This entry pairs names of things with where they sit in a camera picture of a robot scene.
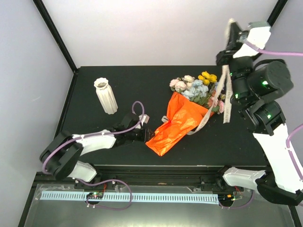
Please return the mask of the orange wrapping paper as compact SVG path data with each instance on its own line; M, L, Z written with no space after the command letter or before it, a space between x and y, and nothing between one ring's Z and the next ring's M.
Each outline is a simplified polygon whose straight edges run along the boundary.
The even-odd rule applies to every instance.
M155 136L146 146L158 156L165 155L187 133L198 127L208 109L173 92L167 108L167 121L155 131Z

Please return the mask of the pastel artificial flower bunch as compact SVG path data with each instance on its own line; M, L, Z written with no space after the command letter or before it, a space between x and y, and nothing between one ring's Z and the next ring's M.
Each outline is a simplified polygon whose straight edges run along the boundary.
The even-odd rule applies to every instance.
M207 109L212 108L214 113L222 114L225 108L225 94L219 93L217 98L214 97L218 84L215 74L203 71L197 78L185 75L182 78L172 79L169 87L189 101Z

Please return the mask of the white ribbed vase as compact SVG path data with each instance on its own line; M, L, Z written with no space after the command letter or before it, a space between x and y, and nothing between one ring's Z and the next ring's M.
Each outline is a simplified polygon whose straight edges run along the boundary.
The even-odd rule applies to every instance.
M114 114L118 110L117 102L111 86L106 78L98 78L94 81L97 97L107 114Z

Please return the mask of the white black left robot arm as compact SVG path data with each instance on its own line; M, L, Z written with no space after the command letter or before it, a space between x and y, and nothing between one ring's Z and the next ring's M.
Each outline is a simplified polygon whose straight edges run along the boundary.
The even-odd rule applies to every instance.
M48 147L41 153L39 159L43 170L56 180L73 178L85 181L91 189L101 185L102 178L90 163L79 161L85 154L112 149L131 141L148 142L155 133L147 126L147 114L127 114L121 123L102 131L91 134L71 134L60 132Z

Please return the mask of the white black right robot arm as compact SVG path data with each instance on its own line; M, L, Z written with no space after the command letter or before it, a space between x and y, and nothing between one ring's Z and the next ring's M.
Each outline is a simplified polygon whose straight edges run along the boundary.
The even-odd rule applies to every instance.
M268 202L298 206L303 201L303 167L277 103L293 88L291 75L281 53L276 59L258 63L253 59L265 52L270 29L267 22L251 22L247 30L242 30L230 19L225 32L226 47L216 56L216 64L222 68L216 92L226 92L223 121L228 123L232 105L239 105L241 118L268 160L268 170L225 166L215 185L221 191L231 186L248 188Z

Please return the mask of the left small circuit board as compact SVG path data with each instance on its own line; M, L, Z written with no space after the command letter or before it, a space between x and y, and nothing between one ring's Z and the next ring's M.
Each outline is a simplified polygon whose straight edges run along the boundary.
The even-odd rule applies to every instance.
M104 193L103 192L90 192L87 194L86 199L102 199Z

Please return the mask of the small circuit board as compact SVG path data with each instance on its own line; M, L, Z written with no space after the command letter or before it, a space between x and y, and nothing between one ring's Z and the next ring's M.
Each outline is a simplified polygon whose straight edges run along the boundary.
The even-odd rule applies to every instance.
M233 194L218 194L219 201L235 201L238 198Z
M87 194L86 199L102 199L104 193L103 192L90 192Z

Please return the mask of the right small circuit board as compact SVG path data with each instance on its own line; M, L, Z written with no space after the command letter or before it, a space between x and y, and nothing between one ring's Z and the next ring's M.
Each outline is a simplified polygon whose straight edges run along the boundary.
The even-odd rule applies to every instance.
M218 194L219 201L235 201L238 198L233 194Z

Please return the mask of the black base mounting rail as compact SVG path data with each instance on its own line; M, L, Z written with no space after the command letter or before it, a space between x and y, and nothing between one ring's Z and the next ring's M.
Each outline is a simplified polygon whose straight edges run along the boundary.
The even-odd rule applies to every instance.
M113 186L118 180L129 186L188 186L203 191L234 191L223 181L219 166L95 166L97 175L89 183L109 180Z

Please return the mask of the black right frame post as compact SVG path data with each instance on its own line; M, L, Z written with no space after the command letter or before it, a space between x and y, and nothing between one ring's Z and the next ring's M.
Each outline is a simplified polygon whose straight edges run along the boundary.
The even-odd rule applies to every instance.
M267 23L273 27L274 23L277 21L279 15L281 14L283 8L285 7L285 5L287 4L287 0L278 0L276 5L274 6L272 12L270 13L268 19L267 19ZM259 58L262 54L261 53L257 53L257 55L252 57L252 62L253 63L257 58Z

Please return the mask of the black frame post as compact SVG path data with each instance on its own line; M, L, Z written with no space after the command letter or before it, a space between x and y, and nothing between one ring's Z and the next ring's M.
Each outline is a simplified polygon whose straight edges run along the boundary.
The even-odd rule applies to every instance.
M276 5L274 6L272 12L270 13L268 19L267 19L267 23L273 27L274 23L277 21L279 15L281 14L283 8L285 7L285 5L287 4L287 0L278 0ZM261 53L257 53L257 55L252 57L252 62L253 63L257 58L259 58L262 54Z
M70 69L75 74L78 72L78 68L76 64L74 63L55 23L53 22L44 2L42 0L33 0L33 3L35 4L37 10L39 11L43 21L45 22L46 26L48 27L51 35L53 36L57 46L59 47L61 53L63 54L66 62L68 63Z

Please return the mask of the black left frame post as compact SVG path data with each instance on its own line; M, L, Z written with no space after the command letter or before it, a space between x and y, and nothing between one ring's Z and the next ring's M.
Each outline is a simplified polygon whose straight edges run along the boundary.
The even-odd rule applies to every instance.
M68 63L70 69L75 74L78 72L78 68L76 64L74 63L55 23L53 22L44 2L42 0L33 0L33 3L35 4L37 10L39 11L43 21L45 22L46 26L48 27L51 35L53 36L57 46L59 47L61 53L63 54L66 62Z

